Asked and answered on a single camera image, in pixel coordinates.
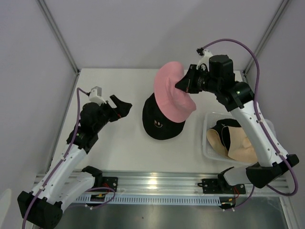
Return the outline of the black smiley bucket hat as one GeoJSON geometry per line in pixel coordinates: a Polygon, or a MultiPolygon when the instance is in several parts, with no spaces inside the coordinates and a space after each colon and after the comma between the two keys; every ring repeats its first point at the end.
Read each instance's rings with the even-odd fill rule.
{"type": "Polygon", "coordinates": [[[168,140],[178,136],[183,131],[185,121],[176,123],[166,118],[157,105],[154,93],[152,93],[143,106],[142,124],[151,138],[168,140]]]}

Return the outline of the beige bucket hat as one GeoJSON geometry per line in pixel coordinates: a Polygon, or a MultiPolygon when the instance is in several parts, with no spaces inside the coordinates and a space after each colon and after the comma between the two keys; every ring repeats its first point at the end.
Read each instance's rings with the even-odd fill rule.
{"type": "Polygon", "coordinates": [[[253,164],[258,161],[255,150],[241,127],[228,127],[230,147],[228,156],[239,162],[253,164]]]}

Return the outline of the pink bucket hat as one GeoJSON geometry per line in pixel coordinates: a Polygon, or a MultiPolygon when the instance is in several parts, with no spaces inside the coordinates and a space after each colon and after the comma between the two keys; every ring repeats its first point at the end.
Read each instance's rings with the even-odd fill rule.
{"type": "Polygon", "coordinates": [[[162,114],[175,123],[182,123],[196,110],[189,94],[177,89],[176,83],[184,77],[180,62],[168,62],[159,69],[154,79],[155,100],[162,114]]]}

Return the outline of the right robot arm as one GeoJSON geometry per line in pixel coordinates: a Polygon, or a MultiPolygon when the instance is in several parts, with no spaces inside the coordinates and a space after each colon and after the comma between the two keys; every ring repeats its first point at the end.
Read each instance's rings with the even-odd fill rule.
{"type": "Polygon", "coordinates": [[[277,141],[263,120],[250,86],[235,80],[233,61],[227,55],[209,57],[207,64],[191,64],[175,87],[190,94],[213,93],[241,125],[254,147],[257,163],[232,167],[219,174],[217,187],[221,192],[227,193],[237,184],[263,188],[286,172],[296,178],[292,168],[299,163],[297,155],[289,154],[277,141]]]}

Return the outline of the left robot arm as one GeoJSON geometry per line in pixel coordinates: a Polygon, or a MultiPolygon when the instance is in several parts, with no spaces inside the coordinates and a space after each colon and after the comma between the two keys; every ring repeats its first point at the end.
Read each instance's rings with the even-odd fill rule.
{"type": "Polygon", "coordinates": [[[23,217],[22,228],[25,228],[26,222],[30,222],[41,229],[53,229],[69,205],[84,192],[115,193],[114,188],[105,185],[103,172],[92,166],[86,166],[73,182],[66,184],[75,167],[98,141],[98,133],[102,128],[129,114],[131,103],[123,102],[115,95],[111,95],[110,99],[116,105],[115,108],[108,101],[77,105],[76,124],[61,157],[30,192],[22,191],[17,198],[23,217]]]}

